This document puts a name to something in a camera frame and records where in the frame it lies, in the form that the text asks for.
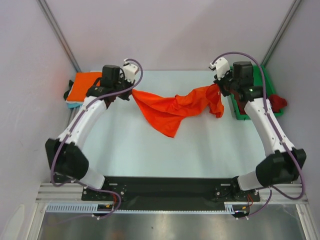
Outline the orange t shirt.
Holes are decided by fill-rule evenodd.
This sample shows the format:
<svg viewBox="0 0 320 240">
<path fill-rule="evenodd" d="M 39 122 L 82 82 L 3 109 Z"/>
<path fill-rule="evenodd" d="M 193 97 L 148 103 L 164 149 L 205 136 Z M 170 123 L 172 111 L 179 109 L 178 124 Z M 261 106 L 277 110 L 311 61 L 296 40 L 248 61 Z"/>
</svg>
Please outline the orange t shirt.
<svg viewBox="0 0 320 240">
<path fill-rule="evenodd" d="M 94 85 L 95 81 L 102 76 L 99 71 L 94 72 L 78 72 L 75 75 L 73 89 L 68 101 L 84 102 L 88 89 Z"/>
<path fill-rule="evenodd" d="M 187 95 L 163 97 L 133 90 L 133 99 L 145 120 L 161 134 L 174 138 L 185 118 L 200 115 L 206 108 L 216 118 L 224 114 L 222 95 L 217 84 L 193 89 Z"/>
</svg>

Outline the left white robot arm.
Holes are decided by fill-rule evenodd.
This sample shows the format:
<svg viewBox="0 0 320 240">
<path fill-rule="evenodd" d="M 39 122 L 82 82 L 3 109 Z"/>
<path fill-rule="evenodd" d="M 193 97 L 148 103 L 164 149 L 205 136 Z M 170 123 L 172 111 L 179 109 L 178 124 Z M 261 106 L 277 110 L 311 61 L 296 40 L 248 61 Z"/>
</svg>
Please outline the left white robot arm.
<svg viewBox="0 0 320 240">
<path fill-rule="evenodd" d="M 67 128 L 45 143 L 49 168 L 53 175 L 65 176 L 93 188 L 100 200 L 110 196 L 106 178 L 90 167 L 83 153 L 85 141 L 100 116 L 116 98 L 129 100 L 139 67 L 125 62 L 123 67 L 105 65 L 85 93 L 83 104 Z"/>
</svg>

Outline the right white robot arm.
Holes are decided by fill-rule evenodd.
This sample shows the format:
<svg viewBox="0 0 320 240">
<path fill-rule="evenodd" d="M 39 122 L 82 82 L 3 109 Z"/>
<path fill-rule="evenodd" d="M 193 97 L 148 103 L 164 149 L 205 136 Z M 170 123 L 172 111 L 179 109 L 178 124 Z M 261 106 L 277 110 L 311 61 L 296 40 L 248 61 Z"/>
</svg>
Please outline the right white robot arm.
<svg viewBox="0 0 320 240">
<path fill-rule="evenodd" d="M 249 190 L 271 187 L 295 181 L 307 158 L 303 149 L 297 149 L 279 125 L 266 91 L 254 84 L 254 67 L 249 61 L 234 62 L 224 58 L 210 64 L 215 71 L 214 83 L 223 96 L 233 95 L 254 124 L 261 139 L 265 159 L 254 171 L 235 178 L 237 184 L 230 188 L 231 196 L 242 201 Z"/>
</svg>

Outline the folded orange t shirt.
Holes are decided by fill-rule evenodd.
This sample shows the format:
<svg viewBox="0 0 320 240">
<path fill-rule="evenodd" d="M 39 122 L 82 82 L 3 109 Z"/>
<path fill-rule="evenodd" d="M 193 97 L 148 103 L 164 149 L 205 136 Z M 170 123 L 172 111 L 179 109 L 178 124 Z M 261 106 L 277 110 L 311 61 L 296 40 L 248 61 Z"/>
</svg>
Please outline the folded orange t shirt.
<svg viewBox="0 0 320 240">
<path fill-rule="evenodd" d="M 73 89 L 68 101 L 84 102 L 88 89 L 94 85 L 95 81 L 102 76 L 99 71 L 94 72 L 78 72 L 75 75 Z"/>
</svg>

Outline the green plastic bin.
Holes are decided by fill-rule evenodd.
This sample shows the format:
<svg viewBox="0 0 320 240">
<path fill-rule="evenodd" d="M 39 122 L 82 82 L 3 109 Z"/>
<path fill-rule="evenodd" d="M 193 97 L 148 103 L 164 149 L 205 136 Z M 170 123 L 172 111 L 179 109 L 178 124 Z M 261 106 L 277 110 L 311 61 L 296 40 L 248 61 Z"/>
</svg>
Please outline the green plastic bin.
<svg viewBox="0 0 320 240">
<path fill-rule="evenodd" d="M 266 88 L 267 97 L 269 98 L 269 96 L 272 95 L 272 94 L 278 95 L 277 92 L 276 92 L 276 89 L 274 87 L 273 81 L 269 77 L 269 75 L 268 75 L 267 71 L 265 70 L 264 66 L 261 66 L 261 69 L 263 71 L 264 78 L 265 78 L 265 88 Z M 262 75 L 261 75 L 260 69 L 256 65 L 253 65 L 253 78 L 254 78 L 253 84 L 255 86 L 262 86 L 263 85 Z M 244 110 L 243 109 L 241 109 L 241 110 L 239 109 L 237 101 L 235 100 L 235 97 L 233 95 L 230 96 L 230 101 L 231 101 L 232 106 L 233 106 L 234 116 L 235 116 L 235 118 L 237 120 L 239 120 L 239 121 L 250 120 L 250 117 L 247 114 L 245 114 Z M 284 114 L 284 108 L 278 113 L 274 112 L 274 115 L 276 117 L 280 117 L 283 114 Z"/>
</svg>

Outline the folded black t shirt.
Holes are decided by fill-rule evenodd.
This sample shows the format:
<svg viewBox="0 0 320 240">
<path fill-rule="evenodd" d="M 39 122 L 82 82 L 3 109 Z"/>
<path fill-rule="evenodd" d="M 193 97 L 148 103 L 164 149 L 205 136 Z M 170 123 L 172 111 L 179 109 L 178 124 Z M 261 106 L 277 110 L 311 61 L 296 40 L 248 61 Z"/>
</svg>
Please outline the folded black t shirt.
<svg viewBox="0 0 320 240">
<path fill-rule="evenodd" d="M 65 101 L 67 100 L 67 98 L 68 98 L 68 96 L 69 96 L 69 94 L 70 94 L 70 91 L 72 90 L 73 85 L 74 85 L 74 82 L 73 82 L 72 80 L 69 80 L 69 82 L 68 82 L 68 89 L 67 89 L 67 91 L 63 94 L 63 99 L 64 99 Z"/>
</svg>

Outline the folded light blue t shirt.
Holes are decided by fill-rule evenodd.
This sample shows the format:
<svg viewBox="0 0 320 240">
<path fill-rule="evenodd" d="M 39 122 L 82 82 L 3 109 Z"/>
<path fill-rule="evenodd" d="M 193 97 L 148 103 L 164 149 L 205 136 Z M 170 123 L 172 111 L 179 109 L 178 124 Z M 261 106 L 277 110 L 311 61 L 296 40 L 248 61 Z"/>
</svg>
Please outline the folded light blue t shirt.
<svg viewBox="0 0 320 240">
<path fill-rule="evenodd" d="M 69 109 L 74 109 L 74 108 L 78 108 L 78 107 L 81 107 L 82 104 L 81 103 L 67 103 L 67 107 Z"/>
</svg>

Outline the dark red t shirt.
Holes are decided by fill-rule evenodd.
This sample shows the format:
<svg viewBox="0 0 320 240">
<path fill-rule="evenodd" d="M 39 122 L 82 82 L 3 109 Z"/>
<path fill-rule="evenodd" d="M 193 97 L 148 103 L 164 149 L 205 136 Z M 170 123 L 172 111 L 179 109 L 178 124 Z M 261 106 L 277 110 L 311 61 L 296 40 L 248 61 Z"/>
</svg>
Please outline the dark red t shirt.
<svg viewBox="0 0 320 240">
<path fill-rule="evenodd" d="M 279 113 L 283 108 L 287 107 L 288 105 L 287 100 L 278 96 L 277 94 L 271 94 L 268 99 L 270 101 L 271 108 L 274 113 Z"/>
</svg>

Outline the right aluminium corner post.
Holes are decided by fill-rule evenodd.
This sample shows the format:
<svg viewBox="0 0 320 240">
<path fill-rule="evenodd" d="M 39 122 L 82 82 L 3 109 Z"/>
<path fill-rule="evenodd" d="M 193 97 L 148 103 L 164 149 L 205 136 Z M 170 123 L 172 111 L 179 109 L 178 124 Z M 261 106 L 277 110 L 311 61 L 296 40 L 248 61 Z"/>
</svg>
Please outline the right aluminium corner post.
<svg viewBox="0 0 320 240">
<path fill-rule="evenodd" d="M 285 17 L 283 19 L 283 21 L 281 22 L 279 29 L 277 30 L 273 40 L 271 41 L 271 44 L 268 48 L 268 50 L 266 51 L 262 61 L 261 61 L 261 65 L 263 65 L 264 67 L 266 67 L 271 59 L 271 57 L 273 56 L 275 50 L 277 49 L 279 43 L 281 42 L 282 38 L 284 37 L 286 31 L 288 30 L 294 16 L 296 15 L 296 13 L 298 12 L 301 4 L 303 3 L 303 0 L 293 0 L 287 13 L 285 14 Z"/>
</svg>

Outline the aluminium corner post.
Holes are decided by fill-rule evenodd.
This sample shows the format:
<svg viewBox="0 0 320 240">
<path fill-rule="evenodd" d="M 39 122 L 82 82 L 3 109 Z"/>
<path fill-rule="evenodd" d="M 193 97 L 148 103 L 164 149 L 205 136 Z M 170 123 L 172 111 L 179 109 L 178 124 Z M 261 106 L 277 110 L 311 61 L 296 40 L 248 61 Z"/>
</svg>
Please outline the aluminium corner post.
<svg viewBox="0 0 320 240">
<path fill-rule="evenodd" d="M 40 10 L 42 11 L 44 17 L 46 18 L 53 34 L 55 35 L 55 37 L 57 38 L 57 41 L 59 42 L 62 50 L 64 51 L 66 57 L 68 58 L 69 62 L 71 63 L 73 69 L 79 73 L 81 72 L 81 68 L 80 65 L 78 64 L 73 51 L 63 33 L 63 31 L 61 30 L 61 27 L 56 19 L 56 17 L 54 16 L 48 2 L 46 0 L 36 0 Z"/>
<path fill-rule="evenodd" d="M 298 12 L 301 4 L 303 3 L 303 0 L 293 0 L 287 13 L 285 14 L 285 17 L 283 19 L 283 21 L 281 22 L 279 29 L 277 30 L 273 40 L 271 41 L 271 44 L 268 48 L 268 50 L 266 51 L 262 61 L 261 61 L 261 65 L 263 65 L 264 67 L 266 67 L 271 59 L 271 57 L 273 56 L 275 50 L 277 49 L 279 43 L 281 42 L 282 38 L 284 37 L 286 31 L 288 30 L 294 16 L 296 15 L 296 13 Z"/>
</svg>

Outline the left aluminium corner post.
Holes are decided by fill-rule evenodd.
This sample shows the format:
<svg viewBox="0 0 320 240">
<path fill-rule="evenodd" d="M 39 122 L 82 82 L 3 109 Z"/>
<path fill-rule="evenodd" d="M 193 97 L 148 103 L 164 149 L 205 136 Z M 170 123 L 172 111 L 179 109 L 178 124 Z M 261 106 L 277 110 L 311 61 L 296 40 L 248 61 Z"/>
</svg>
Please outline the left aluminium corner post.
<svg viewBox="0 0 320 240">
<path fill-rule="evenodd" d="M 62 50 L 64 51 L 66 57 L 68 58 L 69 62 L 71 63 L 73 69 L 79 73 L 81 72 L 81 68 L 80 65 L 78 64 L 73 51 L 63 33 L 63 31 L 61 30 L 61 27 L 56 19 L 56 17 L 54 16 L 48 2 L 46 0 L 36 0 L 40 10 L 42 11 L 44 17 L 46 18 L 53 34 L 55 35 L 55 37 L 57 38 L 57 41 L 59 42 Z"/>
</svg>

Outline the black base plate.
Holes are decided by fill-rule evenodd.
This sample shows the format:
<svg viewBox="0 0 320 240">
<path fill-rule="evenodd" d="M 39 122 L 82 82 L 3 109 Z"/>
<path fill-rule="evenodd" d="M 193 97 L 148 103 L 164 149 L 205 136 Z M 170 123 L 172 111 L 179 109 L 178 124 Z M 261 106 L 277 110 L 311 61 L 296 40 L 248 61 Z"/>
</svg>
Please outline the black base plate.
<svg viewBox="0 0 320 240">
<path fill-rule="evenodd" d="M 241 190 L 236 178 L 105 178 L 101 191 L 83 189 L 81 199 L 106 202 L 99 210 L 123 211 L 218 211 L 225 202 L 261 200 L 255 189 Z"/>
</svg>

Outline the aluminium front rail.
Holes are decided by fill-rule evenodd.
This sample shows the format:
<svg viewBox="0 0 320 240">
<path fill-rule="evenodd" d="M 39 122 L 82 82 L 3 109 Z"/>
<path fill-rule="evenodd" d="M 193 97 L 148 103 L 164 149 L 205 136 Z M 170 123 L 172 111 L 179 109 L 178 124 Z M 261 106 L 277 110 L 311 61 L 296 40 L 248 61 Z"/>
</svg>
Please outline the aluminium front rail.
<svg viewBox="0 0 320 240">
<path fill-rule="evenodd" d="M 297 198 L 301 191 L 302 185 L 300 183 L 279 184 L 277 189 L 271 188 L 272 197 L 270 204 L 274 205 L 303 205 L 308 204 L 308 198 L 303 195 L 300 199 L 292 200 L 279 193 Z M 98 199 L 97 197 L 89 198 L 88 190 L 76 183 L 67 183 L 60 187 L 55 187 L 51 183 L 42 183 L 36 196 L 36 201 L 39 203 L 109 203 L 113 197 L 107 195 L 105 198 Z"/>
</svg>

